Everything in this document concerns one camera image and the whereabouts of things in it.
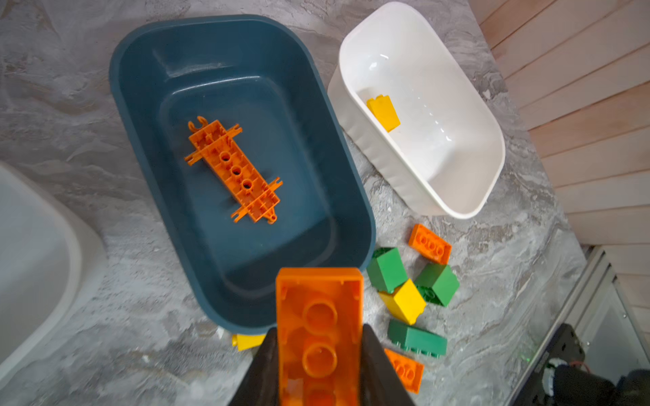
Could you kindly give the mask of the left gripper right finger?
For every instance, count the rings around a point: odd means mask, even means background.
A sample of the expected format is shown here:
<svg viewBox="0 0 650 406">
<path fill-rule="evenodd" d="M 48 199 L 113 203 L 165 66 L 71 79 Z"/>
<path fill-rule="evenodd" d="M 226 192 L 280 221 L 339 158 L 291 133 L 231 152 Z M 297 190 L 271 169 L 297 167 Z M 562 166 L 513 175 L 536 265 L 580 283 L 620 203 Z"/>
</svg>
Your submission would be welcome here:
<svg viewBox="0 0 650 406">
<path fill-rule="evenodd" d="M 414 406 L 369 324 L 362 328 L 360 405 Z"/>
</svg>

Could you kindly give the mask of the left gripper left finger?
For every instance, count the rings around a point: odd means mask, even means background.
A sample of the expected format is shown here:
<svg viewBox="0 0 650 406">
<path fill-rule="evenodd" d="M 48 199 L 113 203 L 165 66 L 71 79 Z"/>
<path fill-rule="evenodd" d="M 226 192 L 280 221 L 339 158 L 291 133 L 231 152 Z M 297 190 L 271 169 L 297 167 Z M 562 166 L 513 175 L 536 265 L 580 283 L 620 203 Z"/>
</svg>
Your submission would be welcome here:
<svg viewBox="0 0 650 406">
<path fill-rule="evenodd" d="M 230 406 L 279 405 L 279 340 L 271 328 L 245 373 Z"/>
</svg>

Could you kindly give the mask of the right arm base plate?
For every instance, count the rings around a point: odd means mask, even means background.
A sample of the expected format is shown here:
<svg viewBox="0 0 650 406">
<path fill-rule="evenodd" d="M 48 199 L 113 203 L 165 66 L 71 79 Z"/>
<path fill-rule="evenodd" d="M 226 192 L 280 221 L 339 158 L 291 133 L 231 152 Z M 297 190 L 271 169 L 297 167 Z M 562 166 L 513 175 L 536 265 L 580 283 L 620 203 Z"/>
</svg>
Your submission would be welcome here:
<svg viewBox="0 0 650 406">
<path fill-rule="evenodd" d="M 510 404 L 648 405 L 649 370 L 633 370 L 616 383 L 593 374 L 573 326 L 562 323 Z"/>
</svg>

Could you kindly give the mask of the long orange lego plate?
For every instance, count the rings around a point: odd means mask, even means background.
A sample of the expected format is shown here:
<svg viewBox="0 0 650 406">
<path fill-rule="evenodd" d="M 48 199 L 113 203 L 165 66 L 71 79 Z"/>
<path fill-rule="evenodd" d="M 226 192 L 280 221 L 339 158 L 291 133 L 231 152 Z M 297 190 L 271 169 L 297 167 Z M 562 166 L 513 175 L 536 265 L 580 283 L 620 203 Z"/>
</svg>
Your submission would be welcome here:
<svg viewBox="0 0 650 406">
<path fill-rule="evenodd" d="M 266 219 L 273 224 L 278 220 L 275 208 L 280 203 L 276 190 L 283 184 L 279 178 L 267 182 L 235 142 L 243 129 L 234 125 L 227 129 L 218 120 L 208 122 L 197 118 L 199 126 L 188 123 L 189 141 L 195 148 L 185 157 L 192 166 L 203 161 L 220 179 L 225 188 L 239 204 L 231 217 L 237 223 L 249 217 L 254 223 Z"/>
</svg>

